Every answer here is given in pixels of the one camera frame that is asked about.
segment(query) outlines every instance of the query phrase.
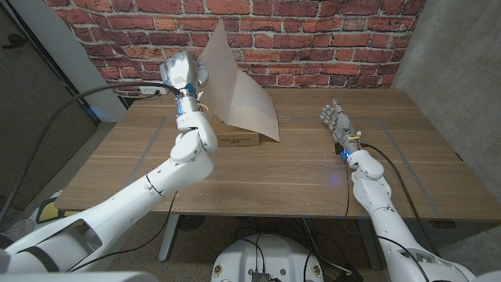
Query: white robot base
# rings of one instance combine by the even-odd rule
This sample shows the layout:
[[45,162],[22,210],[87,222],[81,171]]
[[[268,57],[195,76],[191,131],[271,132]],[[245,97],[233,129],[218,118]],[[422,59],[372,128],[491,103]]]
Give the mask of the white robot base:
[[[252,244],[256,240],[265,258],[264,272],[263,256]],[[323,282],[319,260],[312,253],[309,257],[308,254],[310,251],[307,248],[284,236],[268,233],[250,235],[231,244],[218,256],[211,282],[304,281],[306,260],[306,281]]]

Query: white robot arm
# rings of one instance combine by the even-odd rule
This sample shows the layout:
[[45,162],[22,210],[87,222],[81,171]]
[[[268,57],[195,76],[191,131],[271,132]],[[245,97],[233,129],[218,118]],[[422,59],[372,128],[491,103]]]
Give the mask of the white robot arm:
[[[333,106],[323,108],[320,116],[333,132],[334,140],[344,150],[341,158],[355,171],[351,174],[354,183],[353,194],[372,219],[376,235],[384,237],[407,249],[418,261],[429,281],[467,282],[475,280],[475,275],[460,264],[439,258],[420,246],[402,217],[391,202],[391,188],[384,179],[383,165],[368,151],[361,150],[359,134],[353,134],[348,116],[336,100]],[[379,237],[388,271],[392,281],[425,281],[420,268],[409,254],[397,244]]]
[[[194,85],[207,80],[207,75],[202,65],[193,62],[193,52],[185,51],[162,65],[163,74],[175,78],[175,83],[169,79],[164,82],[182,93],[175,97],[175,103],[176,122],[183,133],[176,138],[171,157],[103,203],[48,224],[10,245],[5,249],[10,255],[7,273],[64,273],[118,251],[134,225],[166,196],[211,174],[214,164],[207,152],[215,151],[218,141],[196,104]],[[78,271],[105,270],[112,260],[101,259]]]

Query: cardboard sheet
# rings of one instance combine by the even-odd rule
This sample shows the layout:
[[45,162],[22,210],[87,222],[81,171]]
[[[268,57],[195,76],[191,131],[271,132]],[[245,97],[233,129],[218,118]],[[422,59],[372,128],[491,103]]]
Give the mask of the cardboard sheet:
[[250,76],[238,69],[226,41],[223,22],[214,30],[201,56],[209,81],[200,100],[227,125],[259,132],[280,141],[275,106]]

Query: table leg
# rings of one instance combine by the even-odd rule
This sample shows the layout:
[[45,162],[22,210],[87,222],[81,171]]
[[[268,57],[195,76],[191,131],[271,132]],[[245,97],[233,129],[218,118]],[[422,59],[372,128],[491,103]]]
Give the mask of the table leg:
[[175,230],[178,227],[179,215],[169,215],[167,226],[165,227],[164,239],[160,246],[160,254],[158,254],[158,261],[165,262],[171,253],[171,247],[174,243]]
[[[361,233],[372,234],[372,226],[370,220],[357,220],[357,226]],[[369,258],[370,266],[373,269],[381,268],[381,260],[377,254],[377,242],[374,237],[362,236],[363,244],[366,246],[367,257]]]

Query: wood grain surface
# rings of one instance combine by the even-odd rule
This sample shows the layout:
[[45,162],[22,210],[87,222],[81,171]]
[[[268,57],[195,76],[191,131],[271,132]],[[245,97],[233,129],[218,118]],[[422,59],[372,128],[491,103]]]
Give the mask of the wood grain surface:
[[[212,174],[178,192],[174,213],[344,216],[348,196],[345,166],[333,153],[330,131],[319,119],[322,107],[336,98],[355,130],[362,131],[362,141],[378,147],[393,160],[421,217],[501,219],[501,205],[404,92],[266,91],[276,107],[280,142],[218,148],[211,154]],[[56,206],[82,210],[106,200],[124,187],[128,179],[137,179],[165,161],[177,135],[175,107],[170,96],[135,102],[64,190]],[[384,176],[391,185],[395,207],[402,217],[413,218],[395,173],[377,152],[369,151],[385,168]],[[139,162],[137,173],[132,176]],[[350,183],[348,216],[367,216],[351,189]],[[167,196],[154,211],[167,211],[170,202],[171,196]]]

